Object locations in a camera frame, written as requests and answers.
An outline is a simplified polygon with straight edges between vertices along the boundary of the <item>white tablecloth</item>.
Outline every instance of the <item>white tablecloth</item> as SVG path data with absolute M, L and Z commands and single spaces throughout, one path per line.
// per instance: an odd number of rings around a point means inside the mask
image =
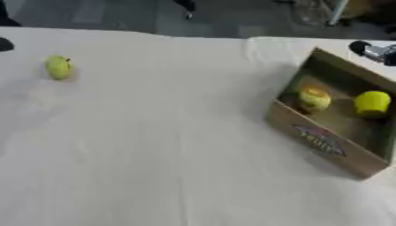
M 394 169 L 366 181 L 263 121 L 315 45 L 1 28 L 0 225 L 395 225 Z M 47 78 L 47 56 L 76 77 Z

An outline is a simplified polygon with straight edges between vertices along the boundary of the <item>printed logo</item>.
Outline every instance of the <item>printed logo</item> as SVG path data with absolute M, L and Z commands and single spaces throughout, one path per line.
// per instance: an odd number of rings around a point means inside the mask
M 293 127 L 299 131 L 300 135 L 303 138 L 305 138 L 315 147 L 319 148 L 319 150 L 322 150 L 328 154 L 335 154 L 347 157 L 345 151 L 341 150 L 334 140 L 329 139 L 326 136 L 326 130 L 320 128 L 309 129 L 297 124 L 294 124 Z

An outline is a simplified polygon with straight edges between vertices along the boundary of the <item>green apple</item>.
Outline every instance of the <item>green apple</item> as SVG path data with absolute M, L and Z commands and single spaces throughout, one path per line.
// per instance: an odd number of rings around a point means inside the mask
M 50 56 L 45 66 L 51 78 L 56 80 L 67 79 L 72 72 L 70 59 L 63 56 Z

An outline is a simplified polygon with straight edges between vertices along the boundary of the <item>gray floor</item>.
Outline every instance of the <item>gray floor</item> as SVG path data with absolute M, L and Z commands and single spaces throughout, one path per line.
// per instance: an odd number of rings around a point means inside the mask
M 272 0 L 196 1 L 198 11 L 188 21 L 172 0 L 5 0 L 11 16 L 24 26 L 228 38 L 388 38 L 382 29 L 362 23 L 306 26 L 296 19 L 291 6 Z

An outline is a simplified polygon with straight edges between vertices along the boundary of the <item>open box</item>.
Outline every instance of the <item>open box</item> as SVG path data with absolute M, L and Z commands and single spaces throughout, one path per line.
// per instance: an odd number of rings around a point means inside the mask
M 297 107 L 298 91 L 317 87 L 331 105 L 307 115 Z M 388 93 L 392 102 L 382 119 L 355 113 L 354 98 L 366 91 Z M 319 155 L 359 177 L 370 177 L 392 163 L 396 135 L 396 85 L 359 65 L 314 49 L 283 92 L 271 104 L 268 121 L 279 130 L 314 147 Z

